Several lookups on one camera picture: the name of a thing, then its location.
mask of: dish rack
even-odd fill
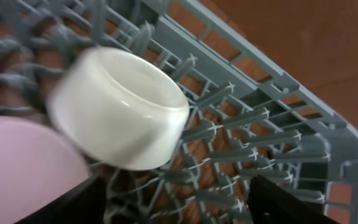
[[[172,223],[251,222],[246,195],[250,179],[259,174],[318,212],[344,210],[349,223],[358,223],[356,128],[205,2],[0,0],[0,22],[12,34],[0,36],[0,66],[8,55],[20,52],[19,63],[0,69],[0,89],[26,102],[0,102],[0,115],[46,114],[40,80],[63,76],[84,48],[103,45],[130,51],[175,80],[191,111],[170,162],[148,172],[109,173],[106,223],[117,216],[131,222],[138,222],[135,217]],[[188,22],[170,16],[172,9],[203,25],[189,30]],[[206,40],[211,36],[225,47],[211,47]],[[232,55],[222,51],[228,46]],[[43,50],[58,52],[63,68],[37,63],[34,55]],[[254,63],[252,71],[241,67],[245,61]],[[253,77],[254,71],[263,76]],[[40,122],[47,124],[47,116]],[[125,191],[116,187],[122,173],[131,182]],[[351,194],[349,201],[331,200],[335,187],[343,186]]]

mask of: black object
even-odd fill
[[[265,177],[251,179],[248,206],[255,224],[334,224]]]
[[[94,175],[16,224],[102,224],[105,208],[106,184]]]

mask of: pink bowl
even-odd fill
[[[0,223],[25,218],[89,176],[83,158],[57,133],[0,116]]]

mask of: gray dish rack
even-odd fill
[[[180,5],[206,24],[205,29],[195,36],[177,23],[167,14],[172,4]],[[90,21],[85,19],[89,14]],[[0,105],[0,114],[20,116],[34,109],[46,113],[37,80],[64,75],[64,69],[48,68],[32,60],[35,51],[47,49],[59,52],[65,68],[74,61],[78,48],[110,46],[140,57],[147,49],[152,50],[158,54],[153,63],[177,81],[188,97],[191,112],[187,127],[193,119],[199,122],[185,130],[177,144],[177,154],[184,166],[170,169],[172,159],[151,170],[154,176],[146,182],[139,182],[138,174],[129,172],[134,188],[124,193],[112,189],[121,172],[116,169],[109,178],[111,204],[106,212],[107,223],[117,214],[188,222],[183,220],[183,211],[194,202],[202,222],[250,222],[246,203],[234,193],[233,185],[239,184],[246,194],[249,180],[258,174],[277,182],[319,212],[327,214],[330,208],[340,208],[350,213],[351,223],[358,223],[358,131],[220,20],[202,1],[0,0],[0,19],[12,33],[11,37],[0,39],[0,61],[18,50],[24,57],[22,63],[0,71],[0,86],[8,86],[30,105]],[[77,34],[65,26],[63,19],[87,31],[89,36]],[[56,24],[48,35],[34,35],[34,30],[51,20]],[[112,34],[104,32],[105,20],[118,26]],[[227,40],[238,55],[228,60],[205,44],[203,37],[210,32]],[[257,62],[268,78],[255,81],[239,70],[235,64],[244,57]],[[202,84],[202,91],[195,93],[182,85],[179,80],[184,76]],[[300,101],[285,103],[289,96]],[[225,104],[235,108],[237,114],[226,114],[222,110]],[[305,109],[315,113],[302,115]],[[205,112],[218,118],[217,121],[206,118]],[[255,123],[268,133],[254,133]],[[230,149],[216,150],[213,141],[218,133],[224,135]],[[208,156],[202,159],[195,157],[188,147],[200,140],[208,149]],[[268,156],[260,154],[259,149],[267,151]],[[251,163],[252,168],[243,167],[245,162]],[[222,172],[220,165],[227,163],[235,166],[236,175]],[[199,180],[200,169],[206,164],[210,164],[218,182],[204,189]],[[152,184],[154,196],[145,203],[142,189]],[[349,203],[329,200],[330,188],[336,184],[351,187]],[[175,186],[189,187],[191,193],[187,198],[176,198]],[[153,207],[161,192],[167,195],[166,204],[155,211]],[[208,205],[219,207],[220,212],[211,213]]]

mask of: gray plastic basket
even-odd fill
[[[109,180],[111,204],[106,220],[121,214],[134,220],[135,217],[169,217],[170,222],[180,223],[183,211],[196,202],[203,222],[250,221],[247,206],[238,199],[233,185],[239,184],[246,194],[250,178],[262,174],[311,208],[325,214],[331,207],[344,209],[350,211],[351,223],[358,223],[358,131],[202,3],[192,0],[174,3],[206,24],[205,30],[198,36],[186,30],[167,14],[171,2],[164,0],[0,0],[0,17],[13,34],[12,38],[0,39],[0,60],[18,49],[22,56],[29,58],[3,71],[10,75],[0,73],[0,86],[7,85],[17,91],[31,105],[0,105],[0,114],[27,114],[33,108],[46,112],[37,80],[59,77],[64,71],[31,61],[36,50],[57,50],[67,68],[74,61],[73,52],[78,47],[117,47],[141,57],[151,49],[158,53],[153,63],[172,79],[178,82],[186,75],[203,86],[200,93],[195,93],[178,82],[191,105],[187,126],[191,126],[193,119],[199,123],[185,130],[177,144],[178,156],[184,163],[182,168],[171,170],[172,159],[163,167],[151,170],[152,178],[147,181],[140,181],[138,172],[129,172],[134,188],[124,193],[113,189],[123,172],[116,169]],[[89,13],[90,21],[84,18]],[[90,36],[76,34],[64,25],[63,18]],[[118,26],[111,35],[104,33],[106,19]],[[32,35],[49,20],[57,21],[49,35]],[[203,38],[209,32],[227,40],[238,55],[228,60],[205,44]],[[269,74],[268,78],[255,81],[239,70],[235,63],[245,57],[257,62]],[[285,103],[289,96],[301,101]],[[222,110],[225,104],[235,108],[237,114],[226,114]],[[301,111],[307,108],[314,113],[302,115]],[[217,120],[209,120],[205,112]],[[268,134],[258,136],[252,131],[254,124],[259,124]],[[224,135],[230,149],[217,151],[213,144],[217,133]],[[239,134],[242,141],[233,133]],[[199,140],[206,142],[208,149],[208,156],[202,159],[188,147]],[[258,149],[268,151],[269,156],[259,154]],[[243,168],[245,162],[252,163],[252,168]],[[220,165],[227,163],[236,167],[236,175],[220,170]],[[204,189],[199,186],[199,180],[203,175],[201,168],[208,165],[218,182]],[[350,203],[329,201],[330,186],[336,184],[351,187]],[[174,188],[178,186],[191,189],[187,198],[176,197]],[[145,200],[144,189],[154,192],[154,196]],[[161,194],[166,195],[166,203],[156,211],[153,208]],[[217,206],[219,212],[211,213],[208,205]]]

